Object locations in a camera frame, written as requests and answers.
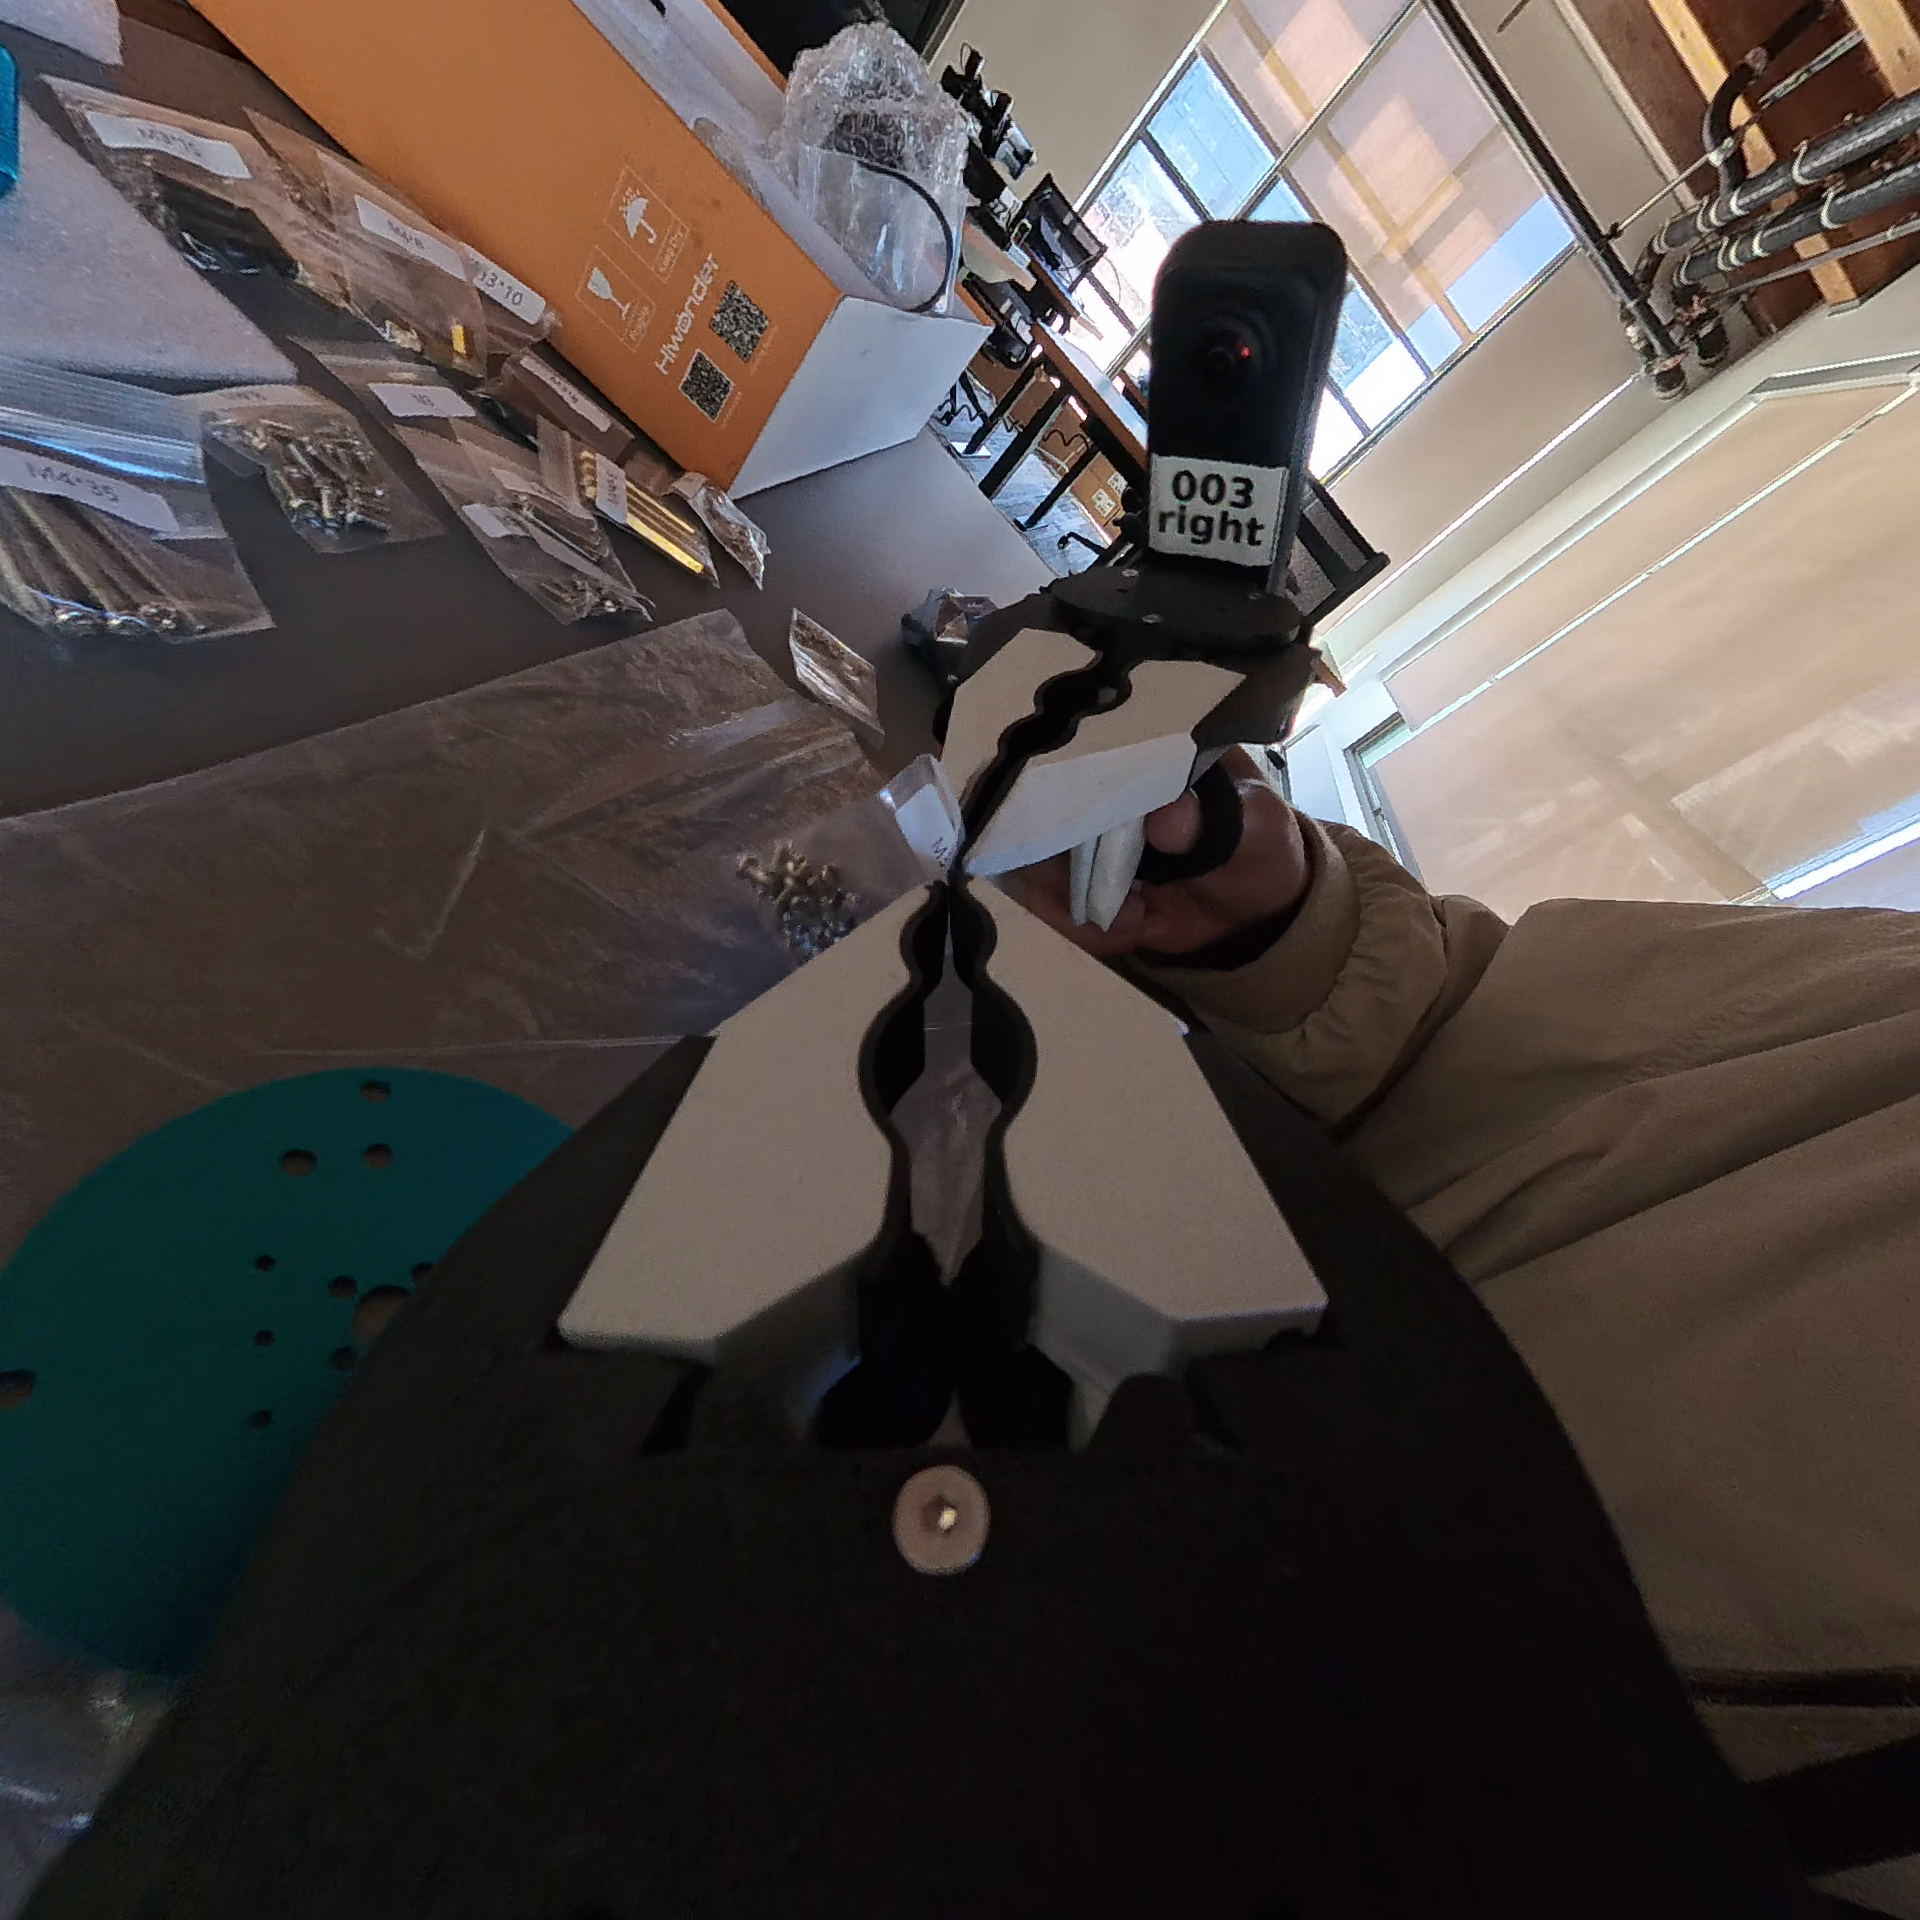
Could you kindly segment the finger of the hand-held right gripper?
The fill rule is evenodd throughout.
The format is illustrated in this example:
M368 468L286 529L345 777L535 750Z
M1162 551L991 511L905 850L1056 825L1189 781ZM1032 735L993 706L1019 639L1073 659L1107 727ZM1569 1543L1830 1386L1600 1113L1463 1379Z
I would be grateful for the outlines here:
M1138 665L1115 705L1025 761L966 852L967 873L1010 873L1142 821L1186 791L1195 731L1245 686L1221 665Z
M1016 633L954 692L942 767L966 845L1080 845L1097 837L1080 735L1107 695L1107 659L1041 629Z

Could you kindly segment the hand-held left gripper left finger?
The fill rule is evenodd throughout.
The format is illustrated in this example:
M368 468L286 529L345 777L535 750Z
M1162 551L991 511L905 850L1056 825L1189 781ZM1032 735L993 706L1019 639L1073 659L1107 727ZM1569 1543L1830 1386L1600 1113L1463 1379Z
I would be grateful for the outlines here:
M926 1070L944 884L885 905L709 1037L561 1313L574 1348L845 1373L861 1295L905 1247L896 1107Z

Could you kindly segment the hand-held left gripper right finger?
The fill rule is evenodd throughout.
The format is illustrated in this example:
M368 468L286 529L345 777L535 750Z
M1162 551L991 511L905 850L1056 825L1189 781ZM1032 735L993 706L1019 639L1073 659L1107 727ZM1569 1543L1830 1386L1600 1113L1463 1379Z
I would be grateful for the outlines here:
M994 1090L976 1303L1067 1373L1179 1373L1313 1335L1328 1294L1165 1005L993 884L954 962Z

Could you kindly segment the small labelled screw bag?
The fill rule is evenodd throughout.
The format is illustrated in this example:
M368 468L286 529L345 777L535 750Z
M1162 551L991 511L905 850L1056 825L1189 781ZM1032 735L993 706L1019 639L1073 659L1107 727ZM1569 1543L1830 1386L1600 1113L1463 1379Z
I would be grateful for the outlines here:
M875 795L746 852L736 868L797 964L947 873L963 814L938 755L913 759ZM954 1283L982 1227L984 1140L997 1100L969 1057L969 996L944 971L925 1005L926 1062L894 1108L909 1153L910 1217L941 1283Z

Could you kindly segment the person's right forearm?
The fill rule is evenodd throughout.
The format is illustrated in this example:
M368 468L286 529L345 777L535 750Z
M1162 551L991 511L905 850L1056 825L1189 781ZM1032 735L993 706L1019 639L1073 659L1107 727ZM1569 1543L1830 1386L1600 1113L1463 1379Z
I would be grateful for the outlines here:
M1917 915L1563 899L1520 922L1304 821L1238 970L1133 970L1314 1116L1473 1279L1734 1179L1778 1227L1858 1185L1917 1226Z

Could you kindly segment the wooden background desk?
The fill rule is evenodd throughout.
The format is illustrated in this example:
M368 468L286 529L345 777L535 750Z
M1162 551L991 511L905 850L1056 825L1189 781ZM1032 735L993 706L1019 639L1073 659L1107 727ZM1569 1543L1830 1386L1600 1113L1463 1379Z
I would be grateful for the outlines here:
M993 334L950 396L942 434L982 494L1045 557L1093 554L1146 490L1146 389L1107 373L1056 326L1032 326L1025 361Z

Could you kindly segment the person's right hand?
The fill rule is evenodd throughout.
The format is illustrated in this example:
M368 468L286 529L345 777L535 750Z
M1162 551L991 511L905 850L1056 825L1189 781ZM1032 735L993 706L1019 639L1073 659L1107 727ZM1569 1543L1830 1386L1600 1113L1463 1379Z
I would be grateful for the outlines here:
M1186 958L1249 929L1294 913L1310 889L1313 861L1299 817L1262 779L1235 785L1242 831L1232 857L1213 873L1146 884L1134 881L1114 923L1073 919L1070 857L1019 870L1016 899L1101 962L1138 956Z

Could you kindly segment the silver foil bag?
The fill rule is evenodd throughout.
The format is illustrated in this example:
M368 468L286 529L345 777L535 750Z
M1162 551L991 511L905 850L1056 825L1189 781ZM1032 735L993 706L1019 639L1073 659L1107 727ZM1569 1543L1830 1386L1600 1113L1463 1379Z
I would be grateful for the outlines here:
M974 626L1000 605L986 595L935 590L902 619L905 652L926 668L938 691L954 691L969 668Z

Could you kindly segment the large clear plastic bag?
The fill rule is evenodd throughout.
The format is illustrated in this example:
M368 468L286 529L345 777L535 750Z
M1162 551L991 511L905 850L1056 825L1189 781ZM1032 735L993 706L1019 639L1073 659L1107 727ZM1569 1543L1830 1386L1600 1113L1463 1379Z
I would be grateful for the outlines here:
M913 878L731 614L5 821L5 1916L451 1245Z

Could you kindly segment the large window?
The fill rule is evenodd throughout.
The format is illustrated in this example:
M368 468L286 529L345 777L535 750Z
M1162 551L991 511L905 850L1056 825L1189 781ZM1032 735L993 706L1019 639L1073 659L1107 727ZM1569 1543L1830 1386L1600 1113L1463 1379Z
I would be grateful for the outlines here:
M1576 250L1439 5L1224 5L1085 201L1085 347L1146 387L1149 303L1200 222L1326 223L1350 255L1313 470L1351 463Z

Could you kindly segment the teal round metal plate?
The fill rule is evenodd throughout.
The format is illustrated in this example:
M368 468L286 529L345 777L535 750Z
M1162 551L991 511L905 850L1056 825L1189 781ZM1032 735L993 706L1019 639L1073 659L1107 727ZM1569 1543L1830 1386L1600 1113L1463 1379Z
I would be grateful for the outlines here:
M90 1663L190 1674L385 1313L568 1138L454 1073L310 1073L61 1198L5 1266L13 1617Z

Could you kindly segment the bubble wrap bundle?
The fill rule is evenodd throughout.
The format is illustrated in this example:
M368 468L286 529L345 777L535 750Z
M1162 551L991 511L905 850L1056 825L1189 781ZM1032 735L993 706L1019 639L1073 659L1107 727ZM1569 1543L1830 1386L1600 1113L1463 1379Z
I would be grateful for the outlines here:
M969 118L888 20L800 52L773 158L875 297L944 316L963 258Z

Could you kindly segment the person's beige jacket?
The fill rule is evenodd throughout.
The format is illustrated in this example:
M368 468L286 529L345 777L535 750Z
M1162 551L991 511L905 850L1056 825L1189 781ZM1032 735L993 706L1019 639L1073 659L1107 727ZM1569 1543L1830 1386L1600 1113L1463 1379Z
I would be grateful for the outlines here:
M1790 1791L1819 1877L1917 1916L1917 1226L1858 1185L1778 1227L1738 1198L1457 1269L1570 1430L1722 1751Z

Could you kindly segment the ceiling pipes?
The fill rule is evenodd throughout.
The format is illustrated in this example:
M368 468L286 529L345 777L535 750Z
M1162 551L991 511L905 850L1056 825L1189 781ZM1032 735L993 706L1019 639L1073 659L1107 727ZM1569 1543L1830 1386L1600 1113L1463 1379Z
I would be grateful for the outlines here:
M1917 5L1578 5L1667 181L1621 310L1662 396L1917 266Z

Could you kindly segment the pile of clear hardware packets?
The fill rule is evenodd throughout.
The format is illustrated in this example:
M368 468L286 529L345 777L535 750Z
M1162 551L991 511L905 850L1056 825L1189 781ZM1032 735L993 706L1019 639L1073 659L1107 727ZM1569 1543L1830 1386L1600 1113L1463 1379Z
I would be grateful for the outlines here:
M593 653L646 609L555 622L406 447L293 382L211 397L94 379L123 441L5 426L5 814L107 793Z

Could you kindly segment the orange cardboard box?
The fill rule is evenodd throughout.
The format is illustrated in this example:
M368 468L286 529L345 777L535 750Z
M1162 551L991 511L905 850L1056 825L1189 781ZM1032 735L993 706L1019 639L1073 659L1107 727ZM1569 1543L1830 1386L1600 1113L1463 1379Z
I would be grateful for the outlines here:
M718 5L199 10L735 497L914 438L986 337L878 297L762 166L784 82Z

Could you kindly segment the white foam sheet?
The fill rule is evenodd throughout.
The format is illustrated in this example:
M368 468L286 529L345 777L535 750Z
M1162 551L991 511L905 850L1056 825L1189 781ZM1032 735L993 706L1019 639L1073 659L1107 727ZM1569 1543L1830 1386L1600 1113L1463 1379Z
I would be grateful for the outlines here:
M128 382L296 382L296 364L22 105L2 203L2 351Z

